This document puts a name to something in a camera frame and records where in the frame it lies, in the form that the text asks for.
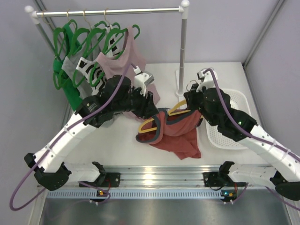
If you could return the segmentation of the yellow hanger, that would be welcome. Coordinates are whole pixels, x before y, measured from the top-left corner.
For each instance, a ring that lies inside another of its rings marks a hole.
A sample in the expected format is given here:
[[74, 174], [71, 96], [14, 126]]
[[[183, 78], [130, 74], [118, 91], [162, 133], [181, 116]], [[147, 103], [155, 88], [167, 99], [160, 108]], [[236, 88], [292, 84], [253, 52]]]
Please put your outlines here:
[[[179, 103], [177, 103], [173, 108], [166, 111], [168, 116], [175, 116], [180, 115], [184, 113], [188, 113], [189, 109], [180, 109], [181, 106], [187, 106], [187, 101], [182, 100]], [[145, 134], [153, 131], [159, 130], [159, 126], [161, 125], [161, 119], [159, 118], [160, 114], [157, 114], [156, 116], [153, 116], [151, 119], [145, 120], [138, 128], [139, 134]], [[147, 124], [151, 124], [150, 128], [144, 129], [144, 127]]]

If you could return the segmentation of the red tank top blue trim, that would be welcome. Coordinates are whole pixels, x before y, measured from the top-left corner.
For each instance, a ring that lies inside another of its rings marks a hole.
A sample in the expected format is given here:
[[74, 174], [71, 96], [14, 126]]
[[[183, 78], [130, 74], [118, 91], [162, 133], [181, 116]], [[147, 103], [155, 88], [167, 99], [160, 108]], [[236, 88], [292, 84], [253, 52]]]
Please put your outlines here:
[[197, 142], [197, 128], [203, 121], [198, 110], [188, 113], [168, 116], [167, 109], [159, 109], [161, 125], [159, 130], [137, 134], [135, 139], [139, 143], [174, 153], [180, 160], [186, 158], [201, 158]]

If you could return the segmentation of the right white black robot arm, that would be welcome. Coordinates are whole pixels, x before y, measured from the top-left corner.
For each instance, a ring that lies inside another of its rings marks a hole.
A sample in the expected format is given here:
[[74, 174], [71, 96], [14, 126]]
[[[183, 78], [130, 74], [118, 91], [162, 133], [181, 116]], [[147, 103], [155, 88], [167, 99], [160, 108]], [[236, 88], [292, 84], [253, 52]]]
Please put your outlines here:
[[187, 107], [198, 110], [219, 133], [247, 147], [269, 163], [269, 166], [242, 165], [224, 162], [218, 179], [224, 186], [249, 183], [276, 190], [281, 196], [300, 199], [300, 158], [273, 139], [249, 114], [231, 108], [230, 96], [221, 89], [197, 91], [193, 84], [184, 93]]

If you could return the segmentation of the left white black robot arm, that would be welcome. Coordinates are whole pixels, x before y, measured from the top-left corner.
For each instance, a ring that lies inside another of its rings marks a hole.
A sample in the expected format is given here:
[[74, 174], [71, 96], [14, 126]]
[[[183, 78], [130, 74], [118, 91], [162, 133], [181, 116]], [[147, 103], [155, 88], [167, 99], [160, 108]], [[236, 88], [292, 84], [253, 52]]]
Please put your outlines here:
[[44, 188], [54, 191], [70, 182], [86, 182], [100, 187], [107, 172], [98, 162], [69, 164], [66, 156], [90, 133], [110, 121], [115, 114], [132, 112], [148, 119], [158, 113], [149, 86], [153, 75], [142, 72], [131, 81], [123, 75], [108, 79], [100, 94], [86, 97], [64, 128], [40, 151], [28, 153], [24, 160]]

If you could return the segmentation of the pink tank top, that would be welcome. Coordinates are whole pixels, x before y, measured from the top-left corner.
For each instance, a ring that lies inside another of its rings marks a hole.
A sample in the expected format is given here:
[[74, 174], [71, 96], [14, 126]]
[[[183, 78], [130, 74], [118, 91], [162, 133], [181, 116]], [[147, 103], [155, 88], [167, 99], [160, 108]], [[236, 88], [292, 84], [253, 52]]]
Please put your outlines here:
[[[132, 27], [127, 28], [123, 50], [124, 51], [119, 58], [117, 58], [117, 56], [109, 58], [102, 52], [96, 58], [96, 62], [102, 68], [107, 80], [109, 78], [112, 78], [114, 75], [122, 75], [128, 63], [133, 63], [135, 66], [138, 66], [142, 71], [145, 70], [146, 59], [138, 51]], [[126, 77], [128, 77], [131, 80], [132, 85], [134, 84], [134, 76], [135, 72], [130, 66], [126, 73]], [[157, 103], [160, 101], [160, 95], [156, 89], [155, 84], [151, 83], [150, 85], [148, 85], [147, 91], [151, 91], [153, 93], [154, 104], [157, 105]], [[143, 121], [141, 118], [136, 117], [132, 112], [124, 112], [123, 115], [127, 118], [135, 119], [136, 121]]]

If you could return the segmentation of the black white striped top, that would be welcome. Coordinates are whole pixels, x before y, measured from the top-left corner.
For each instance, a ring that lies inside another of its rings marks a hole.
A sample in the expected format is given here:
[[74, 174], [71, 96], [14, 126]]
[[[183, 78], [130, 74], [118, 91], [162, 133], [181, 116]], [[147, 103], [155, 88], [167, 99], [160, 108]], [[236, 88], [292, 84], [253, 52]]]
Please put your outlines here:
[[103, 67], [100, 65], [100, 56], [103, 55], [108, 58], [114, 58], [119, 55], [121, 49], [118, 47], [118, 42], [124, 36], [119, 28], [113, 28], [112, 26], [105, 29], [95, 28], [88, 35], [87, 43], [90, 43], [97, 33], [101, 33], [101, 35], [98, 39], [96, 39], [96, 43], [91, 50], [97, 48], [101, 40], [104, 39], [105, 44], [103, 49], [93, 61], [89, 61], [86, 58], [81, 57], [76, 67], [76, 71], [81, 72], [86, 78], [92, 89], [92, 95], [98, 94], [99, 90], [106, 84], [105, 72], [103, 71]]

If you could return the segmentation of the green hanger under pink top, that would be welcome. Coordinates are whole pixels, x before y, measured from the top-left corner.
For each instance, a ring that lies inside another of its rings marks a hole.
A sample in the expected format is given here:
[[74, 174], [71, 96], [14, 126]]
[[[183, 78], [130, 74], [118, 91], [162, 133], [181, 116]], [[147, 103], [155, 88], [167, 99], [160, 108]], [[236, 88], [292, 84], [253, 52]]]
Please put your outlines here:
[[[117, 45], [117, 43], [124, 37], [125, 32], [127, 31], [128, 31], [127, 28], [124, 28], [122, 30], [120, 28], [110, 29], [110, 31], [105, 37], [105, 44], [101, 53], [107, 55]], [[90, 76], [89, 76], [89, 82], [91, 87], [96, 87], [100, 82], [101, 78], [104, 76], [104, 73], [101, 72], [99, 77], [96, 76], [95, 77], [96, 80], [94, 79], [94, 72], [96, 71], [98, 66], [99, 64], [96, 62], [91, 68]]]

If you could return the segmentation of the grey top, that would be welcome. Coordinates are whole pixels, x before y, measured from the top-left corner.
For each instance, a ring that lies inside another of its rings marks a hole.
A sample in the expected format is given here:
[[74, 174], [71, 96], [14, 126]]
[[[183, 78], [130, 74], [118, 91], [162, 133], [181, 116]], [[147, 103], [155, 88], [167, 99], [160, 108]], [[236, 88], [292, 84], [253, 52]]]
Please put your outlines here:
[[69, 101], [74, 111], [86, 97], [98, 94], [106, 84], [107, 79], [101, 68], [96, 72], [91, 70], [101, 52], [99, 43], [107, 33], [107, 28], [92, 26], [77, 29], [71, 38], [70, 52], [63, 61], [62, 71], [70, 78], [71, 88], [75, 91], [74, 99]]

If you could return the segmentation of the green top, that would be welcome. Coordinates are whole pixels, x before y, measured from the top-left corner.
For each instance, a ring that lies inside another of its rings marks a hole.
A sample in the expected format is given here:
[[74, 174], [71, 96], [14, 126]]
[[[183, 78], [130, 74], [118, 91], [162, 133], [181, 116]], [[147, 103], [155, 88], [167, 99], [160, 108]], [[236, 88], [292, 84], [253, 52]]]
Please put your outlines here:
[[68, 78], [66, 85], [62, 87], [63, 90], [71, 108], [75, 110], [79, 104], [82, 102], [82, 99], [80, 98], [80, 92], [77, 88], [74, 88], [72, 85], [72, 81], [68, 77], [68, 75], [61, 69], [60, 75], [63, 75], [64, 78]]

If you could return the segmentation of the green hanger under striped top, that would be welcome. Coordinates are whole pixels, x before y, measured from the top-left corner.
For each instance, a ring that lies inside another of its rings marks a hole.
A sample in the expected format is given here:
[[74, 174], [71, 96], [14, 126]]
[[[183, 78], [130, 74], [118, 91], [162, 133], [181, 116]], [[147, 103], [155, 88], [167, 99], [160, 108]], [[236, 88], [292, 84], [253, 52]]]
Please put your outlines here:
[[[99, 26], [103, 24], [105, 27], [104, 28], [99, 28]], [[77, 65], [80, 64], [81, 59], [83, 58], [83, 60], [86, 60], [90, 55], [92, 55], [93, 51], [99, 50], [99, 46], [98, 44], [100, 43], [100, 41], [105, 37], [106, 34], [106, 27], [107, 27], [107, 23], [105, 21], [100, 21], [98, 23], [96, 23], [94, 26], [91, 26], [89, 29], [86, 28], [80, 28], [77, 31], [75, 31], [75, 34], [73, 36], [72, 39], [72, 45], [74, 44], [74, 42], [77, 40], [78, 36], [80, 36], [82, 33], [87, 33], [87, 37], [84, 40], [84, 42], [80, 45], [80, 47], [82, 47], [80, 50], [79, 48], [75, 49], [74, 46], [72, 46], [71, 48], [71, 53], [69, 54], [70, 56], [80, 56], [79, 57], [79, 61], [77, 63]], [[82, 75], [82, 77], [77, 77], [79, 70], [75, 69], [75, 72], [73, 73], [73, 78], [72, 78], [72, 84], [75, 88], [78, 88], [83, 81], [85, 81], [87, 79], [87, 81], [93, 81], [93, 72], [91, 72], [91, 74], [88, 76], [88, 78], [86, 78], [84, 75]], [[96, 87], [101, 78], [104, 75], [100, 75], [100, 77], [95, 76], [96, 81], [94, 81], [94, 83], [89, 83], [91, 85], [91, 87]]]

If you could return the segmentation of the white perforated plastic basket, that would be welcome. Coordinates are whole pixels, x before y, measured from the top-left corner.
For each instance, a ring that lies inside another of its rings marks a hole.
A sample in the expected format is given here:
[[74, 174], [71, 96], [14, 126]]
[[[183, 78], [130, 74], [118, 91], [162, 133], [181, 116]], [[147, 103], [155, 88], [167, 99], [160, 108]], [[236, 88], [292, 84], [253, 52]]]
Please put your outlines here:
[[[224, 89], [224, 92], [230, 96], [231, 108], [236, 110], [242, 110], [251, 116], [248, 100], [246, 96], [233, 89]], [[212, 146], [223, 150], [245, 150], [246, 147], [223, 136], [218, 132], [217, 126], [211, 126], [209, 122], [205, 122], [208, 140]]]

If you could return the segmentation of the silver clothes rack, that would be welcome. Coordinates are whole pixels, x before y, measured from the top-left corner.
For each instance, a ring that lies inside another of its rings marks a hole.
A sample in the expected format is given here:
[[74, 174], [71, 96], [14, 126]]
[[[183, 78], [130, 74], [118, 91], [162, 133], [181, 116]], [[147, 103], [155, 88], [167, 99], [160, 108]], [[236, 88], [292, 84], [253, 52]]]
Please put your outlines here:
[[24, 11], [28, 14], [33, 24], [38, 29], [44, 41], [54, 52], [54, 45], [46, 34], [45, 30], [41, 25], [40, 19], [45, 19], [50, 27], [54, 27], [54, 24], [50, 18], [52, 17], [68, 17], [68, 16], [96, 16], [96, 15], [130, 15], [130, 14], [154, 14], [154, 13], [180, 13], [181, 14], [181, 38], [180, 38], [180, 66], [175, 71], [177, 81], [176, 95], [178, 97], [183, 96], [183, 81], [184, 81], [184, 66], [185, 66], [185, 46], [186, 46], [186, 35], [187, 35], [187, 22], [190, 2], [183, 0], [178, 7], [169, 8], [141, 8], [141, 9], [116, 9], [116, 10], [82, 10], [82, 11], [60, 11], [60, 12], [48, 12], [45, 11], [45, 7], [41, 0], [35, 0], [34, 3], [40, 11], [36, 11], [32, 6], [25, 6]]

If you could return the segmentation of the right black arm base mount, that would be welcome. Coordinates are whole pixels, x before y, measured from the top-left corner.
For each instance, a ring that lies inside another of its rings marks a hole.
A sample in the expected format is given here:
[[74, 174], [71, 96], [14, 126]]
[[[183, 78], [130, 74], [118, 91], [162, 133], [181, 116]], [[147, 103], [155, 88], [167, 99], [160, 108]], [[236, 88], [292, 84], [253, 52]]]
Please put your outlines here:
[[233, 181], [227, 176], [219, 172], [204, 172], [204, 185], [210, 188], [229, 187], [233, 185]]

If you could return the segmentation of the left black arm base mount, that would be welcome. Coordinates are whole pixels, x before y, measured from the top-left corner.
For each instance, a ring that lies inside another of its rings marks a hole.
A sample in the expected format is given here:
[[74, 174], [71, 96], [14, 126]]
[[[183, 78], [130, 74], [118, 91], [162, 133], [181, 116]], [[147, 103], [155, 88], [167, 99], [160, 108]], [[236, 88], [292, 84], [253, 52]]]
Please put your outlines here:
[[94, 182], [87, 182], [84, 183], [99, 188], [117, 188], [120, 184], [120, 173], [119, 172], [107, 172], [102, 173]]

